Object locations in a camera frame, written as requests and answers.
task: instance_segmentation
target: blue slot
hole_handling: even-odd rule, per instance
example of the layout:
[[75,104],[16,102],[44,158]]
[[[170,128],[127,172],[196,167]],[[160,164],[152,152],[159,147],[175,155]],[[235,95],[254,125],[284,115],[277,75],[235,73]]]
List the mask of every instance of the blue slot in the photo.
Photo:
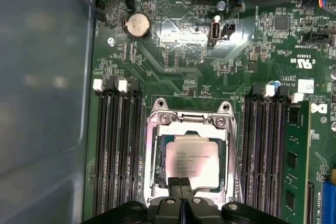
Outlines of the blue slot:
[[322,224],[336,224],[335,215],[336,186],[323,182],[322,189]]

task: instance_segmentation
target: pcie slot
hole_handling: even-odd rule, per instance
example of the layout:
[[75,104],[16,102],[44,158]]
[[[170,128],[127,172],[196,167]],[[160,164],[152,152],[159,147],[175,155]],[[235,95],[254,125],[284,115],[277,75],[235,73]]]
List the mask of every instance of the pcie slot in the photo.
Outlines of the pcie slot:
[[99,95],[94,215],[137,200],[142,101],[132,91],[114,89]]
[[251,157],[251,172],[253,173],[251,181],[251,191],[250,191],[250,201],[249,205],[253,206],[254,208],[257,208],[258,205],[258,185],[260,183],[259,177],[260,177],[260,163],[258,160],[259,157],[259,151],[260,151],[260,145],[262,144],[261,136],[263,127],[261,124],[262,116],[263,116],[263,104],[260,102],[255,102],[255,109],[254,109],[254,139],[253,139],[253,149],[252,149],[252,157]]
[[314,191],[314,184],[308,182],[307,224],[313,224],[314,221]]
[[322,224],[336,223],[336,186],[329,181],[322,183]]
[[257,176],[258,176],[258,186],[256,195],[259,198],[256,200],[256,205],[254,208],[262,210],[264,207],[265,201],[265,192],[264,187],[266,183],[264,169],[265,169],[265,151],[266,151],[266,139],[267,139],[267,132],[268,132],[268,114],[269,114],[269,104],[263,103],[262,110],[261,110],[261,117],[260,117],[260,141],[258,147],[258,153],[256,158],[258,159],[258,166],[257,166]]
[[277,148],[277,160],[276,160],[276,173],[277,173],[277,207],[275,209],[275,216],[281,217],[282,212],[282,190],[283,190],[283,167],[285,166],[285,160],[282,158],[284,155],[285,147],[285,122],[286,122],[286,105],[285,100],[279,100],[279,125],[278,125],[278,148]]
[[248,135],[246,134],[249,129],[249,107],[250,103],[245,101],[245,104],[243,106],[243,135],[242,135],[242,148],[241,148],[241,172],[240,172],[240,180],[241,180],[241,188],[243,190],[243,199],[241,199],[243,202],[246,202],[246,158],[247,158],[247,137]]
[[247,180],[247,197],[248,197],[248,205],[253,206],[253,202],[255,199],[254,195],[254,167],[255,167],[255,144],[256,144],[256,138],[258,134],[258,126],[257,126],[257,115],[259,111],[259,104],[258,102],[253,103],[253,117],[252,124],[251,124],[251,135],[250,135],[250,141],[248,143],[248,159],[250,160],[249,165],[248,165],[248,180]]
[[284,139],[284,116],[285,109],[284,104],[281,101],[276,101],[275,111],[274,111],[274,123],[273,130],[274,134],[272,136],[272,148],[271,155],[272,158],[270,166],[270,208],[269,214],[279,217],[281,213],[281,191],[282,191],[282,170],[281,170],[281,160],[282,160],[282,150],[283,150],[283,139]]

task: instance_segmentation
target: screw hole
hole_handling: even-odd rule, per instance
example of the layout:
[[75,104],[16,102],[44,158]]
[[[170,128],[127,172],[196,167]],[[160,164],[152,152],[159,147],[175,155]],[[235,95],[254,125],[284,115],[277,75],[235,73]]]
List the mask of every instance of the screw hole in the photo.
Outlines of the screw hole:
[[223,105],[223,110],[227,111],[229,110],[230,106],[228,104],[224,104]]

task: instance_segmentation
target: white sticker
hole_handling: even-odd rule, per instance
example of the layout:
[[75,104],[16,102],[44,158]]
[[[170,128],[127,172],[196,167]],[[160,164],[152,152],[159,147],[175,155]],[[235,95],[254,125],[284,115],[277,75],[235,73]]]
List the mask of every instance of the white sticker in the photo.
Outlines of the white sticker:
[[314,80],[299,79],[298,92],[304,94],[314,94]]
[[325,103],[322,104],[311,104],[311,113],[319,112],[320,114],[327,114],[328,113],[328,105]]

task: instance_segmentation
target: memory chip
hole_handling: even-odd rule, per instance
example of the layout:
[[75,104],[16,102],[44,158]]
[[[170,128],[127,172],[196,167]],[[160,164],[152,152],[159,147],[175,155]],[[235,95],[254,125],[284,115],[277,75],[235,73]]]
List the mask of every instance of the memory chip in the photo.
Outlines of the memory chip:
[[298,156],[292,152],[289,152],[287,155],[287,164],[289,167],[296,169]]
[[289,209],[294,210],[295,195],[290,191],[286,191],[286,205]]
[[298,124],[299,123],[299,108],[289,108],[289,123]]
[[280,31],[287,31],[289,25],[288,17],[278,16],[274,19],[274,29]]

